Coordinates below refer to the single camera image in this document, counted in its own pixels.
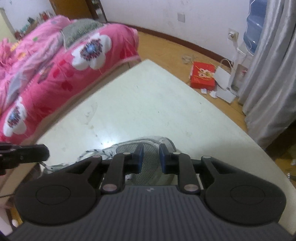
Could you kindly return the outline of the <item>white mint sneaker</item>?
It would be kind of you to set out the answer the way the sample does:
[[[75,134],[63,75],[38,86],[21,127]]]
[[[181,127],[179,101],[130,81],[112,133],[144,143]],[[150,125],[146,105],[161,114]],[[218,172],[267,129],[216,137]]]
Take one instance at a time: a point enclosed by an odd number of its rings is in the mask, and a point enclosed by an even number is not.
[[[160,145],[164,144],[170,153],[175,152],[174,143],[166,137],[150,136],[141,137],[134,140],[118,143],[106,149],[92,149],[82,153],[75,161],[59,162],[56,165],[47,165],[44,162],[44,174],[57,172],[63,168],[80,162],[93,156],[102,157],[103,161],[111,161],[115,155],[125,156],[124,168],[126,185],[137,186],[163,186],[171,185],[174,179],[173,174],[162,172],[159,157]]]

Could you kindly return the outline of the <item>white black speckled shoelace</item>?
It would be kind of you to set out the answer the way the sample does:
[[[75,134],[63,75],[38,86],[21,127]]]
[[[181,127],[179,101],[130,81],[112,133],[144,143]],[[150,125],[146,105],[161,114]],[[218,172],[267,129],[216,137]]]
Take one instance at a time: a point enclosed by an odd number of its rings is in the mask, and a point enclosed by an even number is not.
[[[103,160],[111,160],[116,155],[116,151],[113,148],[107,149],[91,149],[83,152],[77,159],[77,161],[82,161],[86,158],[92,156],[101,156]]]

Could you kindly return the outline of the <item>red gift box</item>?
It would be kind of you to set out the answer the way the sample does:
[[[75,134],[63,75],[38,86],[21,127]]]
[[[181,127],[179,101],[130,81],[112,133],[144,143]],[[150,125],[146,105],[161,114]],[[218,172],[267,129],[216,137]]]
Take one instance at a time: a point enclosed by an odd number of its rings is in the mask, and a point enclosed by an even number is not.
[[[203,62],[192,62],[190,73],[190,86],[194,89],[206,89],[212,91],[215,89],[215,66]]]

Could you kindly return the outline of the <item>white paper bag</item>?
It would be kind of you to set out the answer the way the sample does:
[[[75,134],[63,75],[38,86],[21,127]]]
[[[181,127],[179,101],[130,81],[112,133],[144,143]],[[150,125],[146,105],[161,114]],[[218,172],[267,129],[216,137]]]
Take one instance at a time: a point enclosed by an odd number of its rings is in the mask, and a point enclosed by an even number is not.
[[[222,68],[222,63],[226,61],[229,64],[229,69],[230,71],[226,71]],[[232,62],[230,62],[228,59],[223,58],[220,61],[220,64],[216,67],[216,71],[213,75],[215,81],[217,82],[217,84],[223,89],[223,90],[227,90],[228,86],[229,86],[229,80],[231,77],[231,71],[233,69],[233,65]]]

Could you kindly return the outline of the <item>grey curtain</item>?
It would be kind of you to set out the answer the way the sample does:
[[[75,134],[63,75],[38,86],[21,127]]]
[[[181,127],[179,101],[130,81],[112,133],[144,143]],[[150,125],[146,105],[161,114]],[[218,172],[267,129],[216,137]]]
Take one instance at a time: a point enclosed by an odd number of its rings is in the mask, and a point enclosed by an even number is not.
[[[295,1],[267,2],[239,103],[248,135],[263,149],[295,121]]]

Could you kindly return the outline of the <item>white water dispenser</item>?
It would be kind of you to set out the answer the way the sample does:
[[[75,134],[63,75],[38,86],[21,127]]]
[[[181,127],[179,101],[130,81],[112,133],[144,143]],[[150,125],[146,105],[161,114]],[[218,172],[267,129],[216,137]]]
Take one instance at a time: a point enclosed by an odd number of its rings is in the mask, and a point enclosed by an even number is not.
[[[232,93],[238,96],[238,91],[243,84],[244,75],[252,62],[253,54],[243,42],[237,49],[231,69],[229,88]]]

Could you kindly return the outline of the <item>grey knitted cloth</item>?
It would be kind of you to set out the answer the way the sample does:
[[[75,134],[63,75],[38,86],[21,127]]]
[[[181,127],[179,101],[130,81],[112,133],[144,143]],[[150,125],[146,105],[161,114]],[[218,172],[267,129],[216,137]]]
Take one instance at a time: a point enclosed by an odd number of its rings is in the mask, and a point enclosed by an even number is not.
[[[70,25],[64,27],[61,31],[64,40],[65,49],[69,49],[75,42],[88,33],[103,27],[104,24],[92,19],[75,20]]]

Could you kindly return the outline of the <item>brown wooden door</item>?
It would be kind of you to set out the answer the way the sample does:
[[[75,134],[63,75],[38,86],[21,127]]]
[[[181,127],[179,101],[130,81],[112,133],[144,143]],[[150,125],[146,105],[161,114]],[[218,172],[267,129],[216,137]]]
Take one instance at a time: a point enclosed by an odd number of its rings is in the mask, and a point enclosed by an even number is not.
[[[50,1],[52,8],[58,15],[91,15],[86,1],[82,0],[56,0]]]

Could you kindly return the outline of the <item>blue water bottle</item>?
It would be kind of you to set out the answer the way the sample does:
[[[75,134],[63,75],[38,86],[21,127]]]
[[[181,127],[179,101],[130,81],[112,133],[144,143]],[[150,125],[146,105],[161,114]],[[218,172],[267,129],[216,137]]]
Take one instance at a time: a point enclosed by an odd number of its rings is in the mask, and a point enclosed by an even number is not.
[[[258,46],[266,15],[267,0],[249,1],[249,12],[246,18],[247,27],[243,40],[247,50],[254,54]]]

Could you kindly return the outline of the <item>white wall socket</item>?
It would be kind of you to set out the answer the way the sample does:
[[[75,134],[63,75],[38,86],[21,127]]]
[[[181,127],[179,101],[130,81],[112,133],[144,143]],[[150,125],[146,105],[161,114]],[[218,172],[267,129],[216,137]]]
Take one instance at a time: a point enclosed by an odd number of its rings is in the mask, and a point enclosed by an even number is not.
[[[228,39],[232,42],[237,42],[239,36],[239,32],[233,30],[231,28],[228,29]]]

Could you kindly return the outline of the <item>white wall switch plate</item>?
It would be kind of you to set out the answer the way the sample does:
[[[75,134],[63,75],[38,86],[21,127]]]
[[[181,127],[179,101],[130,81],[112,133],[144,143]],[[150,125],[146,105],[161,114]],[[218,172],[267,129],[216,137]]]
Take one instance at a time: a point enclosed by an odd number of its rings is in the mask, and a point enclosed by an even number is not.
[[[185,14],[184,13],[177,13],[178,21],[181,23],[185,23]]]

